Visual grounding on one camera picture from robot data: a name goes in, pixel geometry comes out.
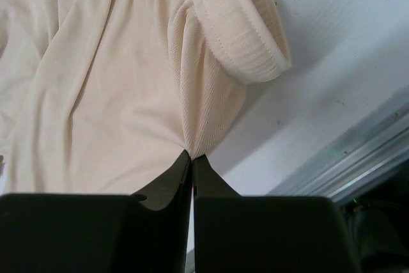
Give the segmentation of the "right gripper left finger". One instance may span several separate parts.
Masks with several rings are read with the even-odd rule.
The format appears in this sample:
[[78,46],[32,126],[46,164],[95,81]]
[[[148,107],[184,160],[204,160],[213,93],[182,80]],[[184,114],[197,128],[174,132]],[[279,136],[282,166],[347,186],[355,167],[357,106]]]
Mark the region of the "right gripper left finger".
[[5,194],[2,272],[183,272],[190,157],[129,195]]

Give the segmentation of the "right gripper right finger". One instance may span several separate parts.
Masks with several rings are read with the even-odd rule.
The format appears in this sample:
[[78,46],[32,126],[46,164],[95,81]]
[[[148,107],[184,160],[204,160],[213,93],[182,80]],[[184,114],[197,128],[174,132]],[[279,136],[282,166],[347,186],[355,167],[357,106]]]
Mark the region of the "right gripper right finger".
[[241,196],[206,157],[193,162],[197,272],[360,272],[328,198]]

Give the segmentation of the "beige trousers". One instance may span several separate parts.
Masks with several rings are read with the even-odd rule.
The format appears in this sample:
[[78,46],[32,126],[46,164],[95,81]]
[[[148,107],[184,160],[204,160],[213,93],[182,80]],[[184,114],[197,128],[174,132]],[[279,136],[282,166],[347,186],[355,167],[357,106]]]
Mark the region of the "beige trousers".
[[133,193],[289,66],[274,0],[1,0],[3,191]]

